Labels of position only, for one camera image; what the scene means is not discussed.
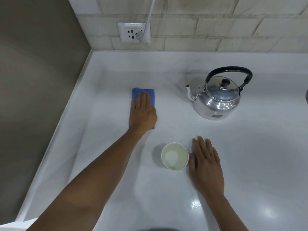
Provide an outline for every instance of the gray panel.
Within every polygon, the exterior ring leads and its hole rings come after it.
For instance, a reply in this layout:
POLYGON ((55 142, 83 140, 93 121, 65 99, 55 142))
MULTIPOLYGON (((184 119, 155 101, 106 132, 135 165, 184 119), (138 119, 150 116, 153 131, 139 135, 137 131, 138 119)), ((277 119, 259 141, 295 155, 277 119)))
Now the gray panel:
POLYGON ((0 0, 0 224, 15 220, 90 46, 68 0, 0 0))

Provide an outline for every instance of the person's left arm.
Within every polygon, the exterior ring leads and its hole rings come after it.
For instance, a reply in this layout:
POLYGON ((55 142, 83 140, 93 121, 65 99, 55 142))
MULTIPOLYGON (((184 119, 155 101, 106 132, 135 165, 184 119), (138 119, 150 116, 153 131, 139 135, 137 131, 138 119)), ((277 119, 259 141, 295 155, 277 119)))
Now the person's left arm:
POLYGON ((156 123, 156 110, 145 92, 132 101, 129 130, 81 171, 28 231, 92 231, 117 187, 132 151, 156 123))

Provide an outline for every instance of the kettle handle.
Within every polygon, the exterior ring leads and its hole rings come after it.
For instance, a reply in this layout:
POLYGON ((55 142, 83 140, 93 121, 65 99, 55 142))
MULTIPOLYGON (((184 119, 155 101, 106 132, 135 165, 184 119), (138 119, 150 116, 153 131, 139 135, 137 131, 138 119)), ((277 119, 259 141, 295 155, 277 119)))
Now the kettle handle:
POLYGON ((224 73, 224 72, 241 72, 247 74, 247 77, 244 79, 244 83, 238 87, 240 93, 243 90, 243 87, 250 82, 252 79, 252 72, 251 70, 245 68, 245 67, 240 67, 240 66, 226 66, 226 67, 220 67, 217 69, 212 70, 206 77, 205 83, 207 84, 210 79, 219 73, 224 73))

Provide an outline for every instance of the metal teapot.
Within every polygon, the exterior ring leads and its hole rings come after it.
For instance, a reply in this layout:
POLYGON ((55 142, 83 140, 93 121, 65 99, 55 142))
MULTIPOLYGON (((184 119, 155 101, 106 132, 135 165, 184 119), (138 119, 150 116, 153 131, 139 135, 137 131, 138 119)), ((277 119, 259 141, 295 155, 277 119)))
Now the metal teapot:
POLYGON ((193 107, 198 114, 210 120, 226 118, 237 107, 241 99, 243 87, 252 79, 252 72, 244 67, 227 66, 211 71, 205 84, 199 79, 192 80, 187 88, 187 97, 193 102, 193 107), (237 86, 231 79, 216 76, 224 72, 241 72, 247 74, 244 83, 237 86))

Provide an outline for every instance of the kettle lid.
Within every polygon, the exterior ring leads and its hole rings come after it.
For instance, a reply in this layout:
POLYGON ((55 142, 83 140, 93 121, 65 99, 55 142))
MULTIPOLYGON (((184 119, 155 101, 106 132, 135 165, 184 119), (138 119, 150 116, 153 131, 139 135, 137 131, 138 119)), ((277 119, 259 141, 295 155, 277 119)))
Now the kettle lid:
POLYGON ((222 76, 212 77, 205 89, 211 97, 220 101, 232 101, 240 94, 236 83, 222 76))

